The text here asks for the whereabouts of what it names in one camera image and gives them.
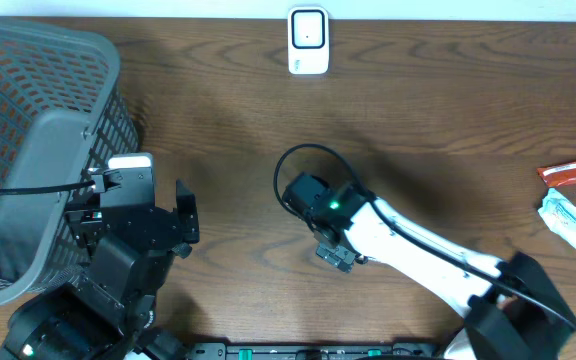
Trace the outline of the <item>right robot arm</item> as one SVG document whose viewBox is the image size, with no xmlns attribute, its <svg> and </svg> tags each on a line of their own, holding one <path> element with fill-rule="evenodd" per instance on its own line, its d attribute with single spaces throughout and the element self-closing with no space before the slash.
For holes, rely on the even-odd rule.
<svg viewBox="0 0 576 360">
<path fill-rule="evenodd" d="M 543 267 L 518 252 L 509 260 L 454 244 L 415 224 L 357 184 L 315 182 L 284 200 L 343 271 L 388 265 L 443 300 L 463 319 L 443 359 L 556 359 L 576 335 L 576 318 Z"/>
</svg>

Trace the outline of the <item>red chocolate bar wrapper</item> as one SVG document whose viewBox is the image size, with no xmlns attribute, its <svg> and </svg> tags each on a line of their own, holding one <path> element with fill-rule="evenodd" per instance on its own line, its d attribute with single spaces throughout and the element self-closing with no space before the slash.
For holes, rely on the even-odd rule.
<svg viewBox="0 0 576 360">
<path fill-rule="evenodd" d="M 541 167 L 537 169 L 537 174 L 549 188 L 576 185 L 576 161 Z"/>
</svg>

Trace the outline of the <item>teal tissue packet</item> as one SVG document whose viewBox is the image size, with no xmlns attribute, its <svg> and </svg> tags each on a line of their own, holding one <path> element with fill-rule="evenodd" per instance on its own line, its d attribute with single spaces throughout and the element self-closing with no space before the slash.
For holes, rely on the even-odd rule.
<svg viewBox="0 0 576 360">
<path fill-rule="evenodd" d="M 538 214 L 550 231 L 576 250 L 576 206 L 570 200 L 550 188 L 542 199 Z"/>
</svg>

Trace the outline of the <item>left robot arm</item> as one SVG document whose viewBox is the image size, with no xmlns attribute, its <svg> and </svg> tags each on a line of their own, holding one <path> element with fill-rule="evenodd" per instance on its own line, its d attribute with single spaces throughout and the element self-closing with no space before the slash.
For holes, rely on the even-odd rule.
<svg viewBox="0 0 576 360">
<path fill-rule="evenodd" d="M 65 208 L 89 262 L 13 313 L 0 360 L 187 357 L 187 347 L 153 323 L 175 259 L 199 241 L 194 193 L 176 182 L 176 206 L 167 211 L 155 204 L 150 167 L 98 170 L 92 178 L 94 192 Z"/>
</svg>

